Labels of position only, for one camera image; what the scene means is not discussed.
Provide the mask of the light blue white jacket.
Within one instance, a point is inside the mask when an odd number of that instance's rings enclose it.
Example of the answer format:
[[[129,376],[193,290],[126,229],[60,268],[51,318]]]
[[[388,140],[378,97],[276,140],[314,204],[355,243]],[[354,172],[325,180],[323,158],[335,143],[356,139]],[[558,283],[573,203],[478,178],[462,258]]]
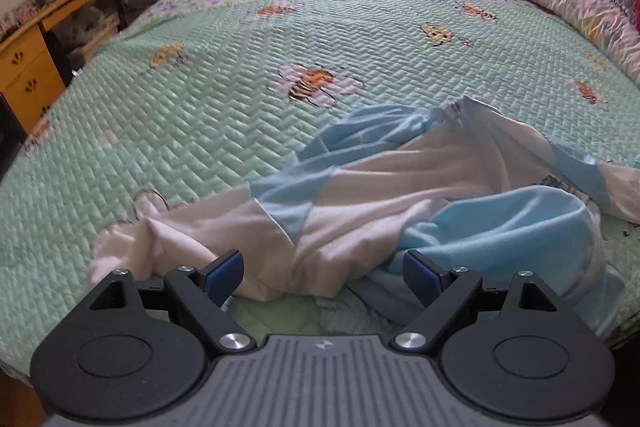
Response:
[[[242,297],[316,297],[332,332],[388,331],[420,313],[401,275],[416,251],[493,280],[532,271],[604,336],[625,283],[601,219],[638,221],[639,173],[460,98],[360,109],[279,172],[174,208],[145,192],[134,211],[94,239],[91,282],[201,268],[234,249]]]

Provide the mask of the green quilted bee bedspread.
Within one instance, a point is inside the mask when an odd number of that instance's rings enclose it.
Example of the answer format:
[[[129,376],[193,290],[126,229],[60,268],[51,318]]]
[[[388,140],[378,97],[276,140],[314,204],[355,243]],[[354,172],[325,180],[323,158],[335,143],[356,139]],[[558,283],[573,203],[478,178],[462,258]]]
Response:
[[[154,190],[182,204],[278,170],[367,105],[469,95],[618,165],[639,91],[527,0],[160,0],[47,110],[1,180],[1,363],[85,294],[90,243]]]

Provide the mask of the wooden desk with drawers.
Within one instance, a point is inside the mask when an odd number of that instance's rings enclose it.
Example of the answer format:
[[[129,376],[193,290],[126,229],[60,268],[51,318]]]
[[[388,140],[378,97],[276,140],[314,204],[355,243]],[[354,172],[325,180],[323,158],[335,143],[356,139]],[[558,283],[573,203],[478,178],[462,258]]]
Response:
[[[44,35],[96,0],[56,0],[1,43],[1,102],[25,133],[48,113],[65,86]]]

